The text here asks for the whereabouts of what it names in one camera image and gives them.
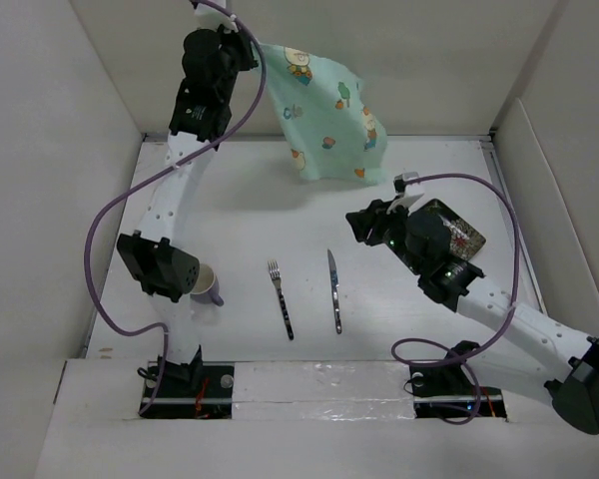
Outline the purple ceramic mug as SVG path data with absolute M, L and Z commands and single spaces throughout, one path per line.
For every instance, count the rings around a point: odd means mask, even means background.
M 220 285 L 214 270 L 207 264 L 199 265 L 199 273 L 190 293 L 192 301 L 222 307 L 225 302 L 220 295 Z

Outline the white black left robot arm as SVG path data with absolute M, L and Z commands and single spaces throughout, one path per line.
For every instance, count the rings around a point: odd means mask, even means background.
M 169 329 L 168 383 L 181 395 L 202 386 L 202 370 L 192 364 L 199 351 L 190 294 L 200 263 L 186 252 L 184 232 L 195 191 L 218 148 L 232 112 L 238 76 L 258 62 L 244 31 L 199 29 L 184 40 L 184 79 L 169 124 L 165 165 L 138 226 L 121 234 L 117 250 L 132 278 L 150 298 Z

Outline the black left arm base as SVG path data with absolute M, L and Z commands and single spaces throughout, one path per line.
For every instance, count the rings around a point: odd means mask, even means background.
M 158 376 L 157 361 L 137 369 L 143 379 L 143 392 L 139 406 L 145 419 L 231 419 L 233 415 L 233 389 L 235 365 L 230 362 L 202 362 L 168 364 L 158 388 L 157 396 L 150 402 Z

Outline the dark floral rectangular plate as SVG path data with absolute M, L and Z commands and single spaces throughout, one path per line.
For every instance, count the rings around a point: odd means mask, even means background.
M 450 252 L 470 261 L 486 244 L 486 238 L 469 222 L 439 199 L 432 199 L 422 209 L 439 217 L 450 231 Z

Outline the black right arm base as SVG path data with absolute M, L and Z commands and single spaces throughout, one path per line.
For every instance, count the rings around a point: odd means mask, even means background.
M 481 402 L 476 407 L 477 395 L 468 373 L 459 365 L 411 369 L 403 389 L 415 398 L 417 418 L 461 420 L 475 411 L 477 417 L 506 418 L 502 391 L 482 386 Z

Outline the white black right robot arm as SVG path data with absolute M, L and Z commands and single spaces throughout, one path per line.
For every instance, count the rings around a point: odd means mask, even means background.
M 356 241 L 386 245 L 415 275 L 433 302 L 499 332 L 536 367 L 495 366 L 494 386 L 546 402 L 575 429 L 599 434 L 599 336 L 542 314 L 450 250 L 451 232 L 425 210 L 410 212 L 374 200 L 345 216 Z

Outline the green cartoon print cloth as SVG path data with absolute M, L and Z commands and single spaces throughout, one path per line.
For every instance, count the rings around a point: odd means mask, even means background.
M 280 45 L 261 49 L 267 92 L 299 176 L 382 183 L 387 132 L 361 97 L 363 80 L 325 57 Z

